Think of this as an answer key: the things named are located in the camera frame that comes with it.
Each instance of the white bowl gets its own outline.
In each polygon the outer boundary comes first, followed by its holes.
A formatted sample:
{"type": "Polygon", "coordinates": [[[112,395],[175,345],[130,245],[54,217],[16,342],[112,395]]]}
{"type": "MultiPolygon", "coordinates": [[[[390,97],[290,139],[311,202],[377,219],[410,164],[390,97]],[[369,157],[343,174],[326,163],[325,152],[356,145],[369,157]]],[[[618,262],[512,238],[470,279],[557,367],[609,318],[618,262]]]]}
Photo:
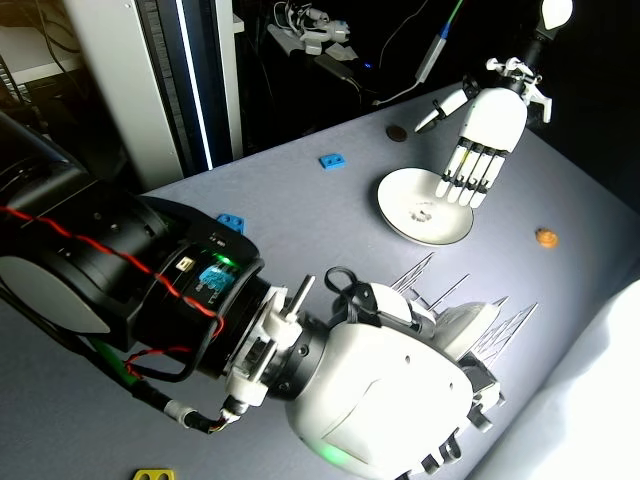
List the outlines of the white bowl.
{"type": "Polygon", "coordinates": [[[385,221],[407,240],[428,246],[449,245],[471,231],[473,210],[435,196],[440,175],[420,168],[396,170],[378,187],[385,221]]]}

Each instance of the green cable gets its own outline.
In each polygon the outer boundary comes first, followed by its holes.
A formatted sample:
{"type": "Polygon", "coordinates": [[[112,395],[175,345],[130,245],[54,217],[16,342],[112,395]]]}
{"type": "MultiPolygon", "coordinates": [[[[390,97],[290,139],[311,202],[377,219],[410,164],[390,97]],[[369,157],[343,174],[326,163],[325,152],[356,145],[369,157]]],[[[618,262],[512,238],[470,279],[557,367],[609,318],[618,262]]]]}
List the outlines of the green cable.
{"type": "Polygon", "coordinates": [[[87,340],[89,340],[89,343],[93,345],[93,348],[96,349],[96,352],[98,352],[98,354],[102,358],[104,358],[109,366],[113,368],[113,371],[122,380],[124,380],[127,385],[131,386],[138,381],[138,378],[127,372],[127,370],[124,368],[124,365],[122,364],[122,360],[120,360],[120,358],[118,358],[118,356],[113,353],[113,350],[111,350],[111,347],[109,347],[109,345],[104,343],[102,340],[98,340],[97,338],[87,337],[87,340]]]}
{"type": "Polygon", "coordinates": [[[449,20],[447,20],[447,23],[449,25],[451,25],[451,22],[453,22],[453,19],[456,16],[456,13],[458,13],[458,10],[460,10],[460,7],[462,6],[462,2],[464,2],[464,0],[458,0],[456,8],[454,8],[453,12],[451,12],[451,16],[449,17],[449,20]]]}

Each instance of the blue plastic piece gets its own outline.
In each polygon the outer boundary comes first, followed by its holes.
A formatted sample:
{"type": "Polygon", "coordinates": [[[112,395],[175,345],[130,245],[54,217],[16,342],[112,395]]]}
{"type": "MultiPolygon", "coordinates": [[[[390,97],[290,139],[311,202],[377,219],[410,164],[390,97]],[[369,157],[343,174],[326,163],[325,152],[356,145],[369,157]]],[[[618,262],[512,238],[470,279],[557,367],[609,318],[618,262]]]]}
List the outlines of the blue plastic piece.
{"type": "Polygon", "coordinates": [[[332,153],[331,155],[325,155],[320,157],[320,163],[325,170],[333,170],[335,168],[342,168],[346,165],[346,160],[339,153],[332,153]]]}
{"type": "Polygon", "coordinates": [[[221,224],[229,227],[231,230],[235,230],[238,233],[244,234],[244,218],[236,217],[235,215],[230,215],[228,213],[223,213],[222,215],[218,215],[216,218],[221,224]]]}

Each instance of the vertical light strip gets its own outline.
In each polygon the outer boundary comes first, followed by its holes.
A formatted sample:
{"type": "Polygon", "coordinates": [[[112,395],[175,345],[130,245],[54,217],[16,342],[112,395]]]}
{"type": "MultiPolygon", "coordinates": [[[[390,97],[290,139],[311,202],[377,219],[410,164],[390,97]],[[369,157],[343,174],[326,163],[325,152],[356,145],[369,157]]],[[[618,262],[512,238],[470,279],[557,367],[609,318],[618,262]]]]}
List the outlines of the vertical light strip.
{"type": "Polygon", "coordinates": [[[189,70],[189,80],[191,82],[191,91],[193,99],[196,103],[196,115],[200,124],[200,135],[204,146],[204,154],[207,157],[207,167],[213,170],[213,162],[211,161],[211,152],[209,151],[209,139],[207,138],[207,129],[202,116],[202,105],[200,105],[200,93],[198,92],[198,82],[196,82],[196,72],[193,68],[193,58],[191,56],[191,44],[189,43],[189,32],[187,31],[187,22],[184,18],[184,6],[182,0],[176,0],[178,9],[178,21],[180,22],[180,35],[182,37],[182,45],[184,45],[184,53],[187,57],[187,69],[189,70]]]}

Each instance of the blue sticker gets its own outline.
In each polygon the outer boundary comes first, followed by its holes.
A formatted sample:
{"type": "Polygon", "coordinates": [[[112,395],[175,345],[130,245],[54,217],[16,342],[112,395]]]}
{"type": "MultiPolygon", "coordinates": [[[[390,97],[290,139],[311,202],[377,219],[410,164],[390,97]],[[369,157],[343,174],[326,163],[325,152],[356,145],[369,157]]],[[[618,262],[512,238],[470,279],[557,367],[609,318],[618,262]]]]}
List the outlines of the blue sticker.
{"type": "Polygon", "coordinates": [[[202,272],[198,279],[201,283],[205,284],[209,290],[217,290],[219,292],[226,290],[235,281],[233,275],[213,265],[202,272]]]}

